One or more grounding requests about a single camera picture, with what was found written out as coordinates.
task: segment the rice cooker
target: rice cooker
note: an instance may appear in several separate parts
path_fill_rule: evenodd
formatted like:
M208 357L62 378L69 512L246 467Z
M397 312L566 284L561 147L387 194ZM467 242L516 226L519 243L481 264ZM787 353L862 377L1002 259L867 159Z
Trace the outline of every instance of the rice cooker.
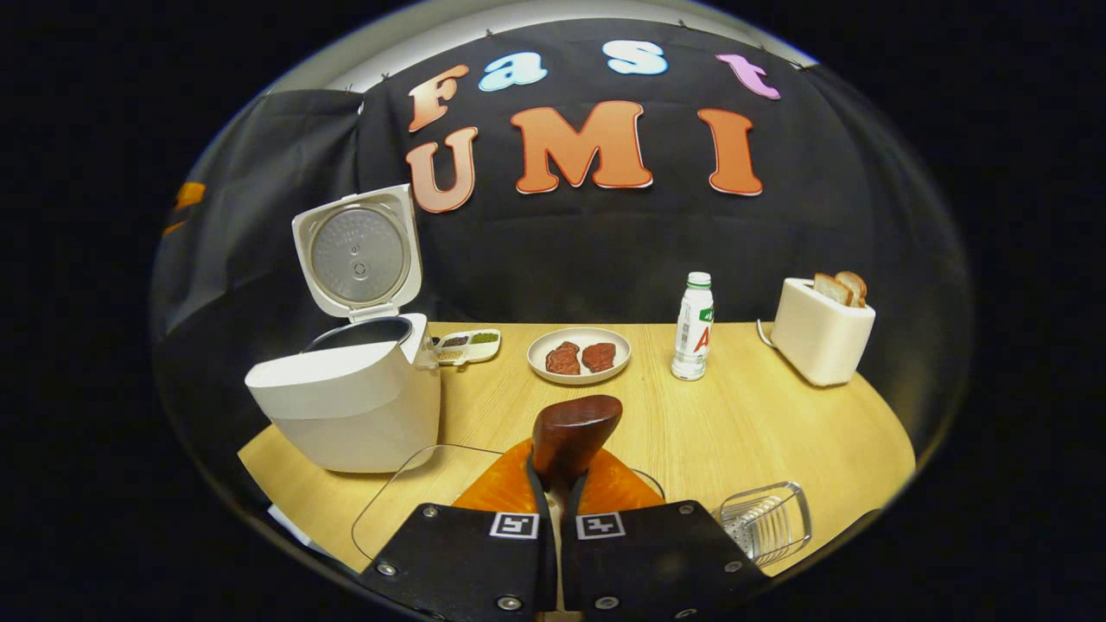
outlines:
M309 459L347 473L398 470L435 445L441 379L421 313L399 313L422 282L410 185L351 195L292 219L315 303L351 324L299 354L259 363L246 385Z

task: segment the plate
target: plate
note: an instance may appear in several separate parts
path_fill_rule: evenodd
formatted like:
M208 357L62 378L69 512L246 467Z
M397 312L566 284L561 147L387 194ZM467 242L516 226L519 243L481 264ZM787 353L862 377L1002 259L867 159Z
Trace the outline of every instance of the plate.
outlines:
M478 334L492 334L494 340L484 343L472 343L472 338ZM457 345L446 345L451 340L456 340ZM503 335L495 329L480 329L476 331L461 331L449 333L438 341L434 349L438 357L439 365L463 365L466 363L479 363L487 361L499 352L499 344Z
M586 366L584 366L583 361L581 361L578 376L554 374L545 371L545 355L565 341L571 341L580 346L580 352L576 353L577 361L581 361L581 357L584 355L584 349L588 345L595 345L596 343L603 342L614 343L615 365L609 370L603 370L602 372L593 374ZM614 331L592 326L578 326L553 331L534 340L534 342L530 344L530 350L526 351L526 359L530 361L530 367L534 370L534 373L557 384L594 384L596 382L603 382L623 371L623 367L625 367L626 363L629 362L629 342L626 341L626 338Z

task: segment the pink letter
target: pink letter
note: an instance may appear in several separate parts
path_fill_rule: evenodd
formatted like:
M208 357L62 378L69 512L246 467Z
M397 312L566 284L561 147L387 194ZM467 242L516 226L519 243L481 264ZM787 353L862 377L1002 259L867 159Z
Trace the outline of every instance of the pink letter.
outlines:
M780 99L779 91L761 82L760 76L764 75L764 70L750 63L744 56L739 56L737 54L718 54L714 58L723 63L729 63L730 68L733 69L733 73L738 75L738 80L740 80L741 83L753 93L757 93L762 97L768 97L769 100Z

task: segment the plastic bottle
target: plastic bottle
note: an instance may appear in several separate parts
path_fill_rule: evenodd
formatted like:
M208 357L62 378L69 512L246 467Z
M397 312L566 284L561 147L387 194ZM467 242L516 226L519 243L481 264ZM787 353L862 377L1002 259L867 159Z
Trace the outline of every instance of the plastic bottle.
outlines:
M687 290L680 302L676 323L676 353L672 375L680 380L699 380L707 372L710 354L710 331L714 324L714 297L710 293L710 274L688 274Z

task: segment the rice cooker lid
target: rice cooker lid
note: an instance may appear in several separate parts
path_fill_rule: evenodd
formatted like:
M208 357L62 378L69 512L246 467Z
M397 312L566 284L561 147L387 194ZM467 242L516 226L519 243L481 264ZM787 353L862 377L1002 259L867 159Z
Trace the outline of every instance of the rice cooker lid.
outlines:
M305 211L292 230L307 288L331 315L352 322L397 315L421 287L408 184Z

